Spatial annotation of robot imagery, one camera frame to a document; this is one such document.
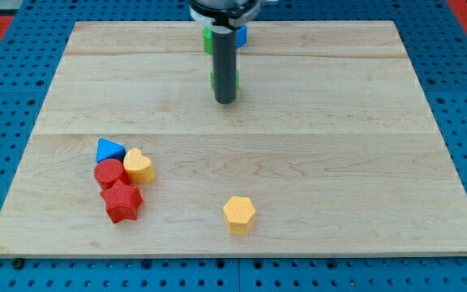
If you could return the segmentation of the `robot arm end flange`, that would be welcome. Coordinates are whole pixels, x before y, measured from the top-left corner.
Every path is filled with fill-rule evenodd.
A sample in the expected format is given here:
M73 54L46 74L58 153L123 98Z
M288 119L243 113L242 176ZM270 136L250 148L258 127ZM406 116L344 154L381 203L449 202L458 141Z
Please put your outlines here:
M189 0L188 3L196 22L234 30L254 19L264 0Z

